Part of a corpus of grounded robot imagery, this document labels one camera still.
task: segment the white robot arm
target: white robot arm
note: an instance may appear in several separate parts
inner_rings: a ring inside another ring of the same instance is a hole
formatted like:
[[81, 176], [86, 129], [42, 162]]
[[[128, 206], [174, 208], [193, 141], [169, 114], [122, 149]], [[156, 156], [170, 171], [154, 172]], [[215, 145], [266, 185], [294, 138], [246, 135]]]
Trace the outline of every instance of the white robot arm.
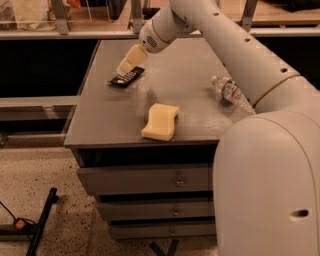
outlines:
[[194, 29], [258, 113], [229, 128], [216, 151], [219, 256], [319, 256], [319, 91], [214, 0], [169, 0], [140, 40], [156, 53]]

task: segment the cabinet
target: cabinet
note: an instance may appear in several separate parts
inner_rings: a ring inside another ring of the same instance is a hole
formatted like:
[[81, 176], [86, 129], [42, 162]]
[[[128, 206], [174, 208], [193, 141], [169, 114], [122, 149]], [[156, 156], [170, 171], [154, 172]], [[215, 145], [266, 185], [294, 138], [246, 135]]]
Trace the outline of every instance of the cabinet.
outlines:
[[[253, 112], [215, 93], [211, 76], [228, 73], [200, 38], [177, 39], [150, 54], [129, 87], [111, 86], [137, 42], [100, 42], [64, 145], [114, 239], [214, 234], [215, 149], [229, 126]], [[180, 108], [169, 142], [141, 137], [154, 103]]]

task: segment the terrazzo floor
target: terrazzo floor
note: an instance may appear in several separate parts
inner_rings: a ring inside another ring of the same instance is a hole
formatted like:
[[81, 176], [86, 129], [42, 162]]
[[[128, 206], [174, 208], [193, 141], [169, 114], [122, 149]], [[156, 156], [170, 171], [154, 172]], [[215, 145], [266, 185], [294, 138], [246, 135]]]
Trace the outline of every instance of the terrazzo floor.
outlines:
[[[52, 206], [37, 256], [153, 256], [150, 243], [166, 252], [172, 239], [114, 241], [76, 175], [71, 151], [58, 135], [12, 135], [0, 149], [0, 200], [16, 217], [38, 221], [51, 187], [59, 200]], [[0, 207], [0, 225], [12, 217]], [[176, 238], [175, 256], [217, 256], [214, 236]], [[22, 256], [28, 241], [0, 241], [1, 256]]]

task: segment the sponge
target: sponge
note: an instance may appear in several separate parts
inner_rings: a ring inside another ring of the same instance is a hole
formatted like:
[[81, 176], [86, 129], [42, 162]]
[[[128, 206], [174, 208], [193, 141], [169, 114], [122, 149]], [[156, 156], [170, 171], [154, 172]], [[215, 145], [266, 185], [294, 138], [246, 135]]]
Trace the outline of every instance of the sponge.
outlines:
[[169, 141], [174, 134], [174, 119], [179, 107], [155, 103], [149, 109], [149, 120], [141, 135], [145, 138]]

